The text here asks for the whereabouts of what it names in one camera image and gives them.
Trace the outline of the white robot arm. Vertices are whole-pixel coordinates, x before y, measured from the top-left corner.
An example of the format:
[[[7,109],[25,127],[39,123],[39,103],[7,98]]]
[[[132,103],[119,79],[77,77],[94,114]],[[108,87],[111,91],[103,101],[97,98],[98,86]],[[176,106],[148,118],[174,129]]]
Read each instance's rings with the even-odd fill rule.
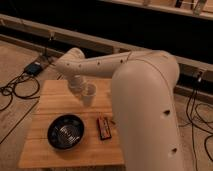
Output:
[[[56,62],[72,90],[83,76],[111,80],[111,105],[126,171],[185,171],[174,104],[180,69],[165,51],[85,58],[72,48]]]

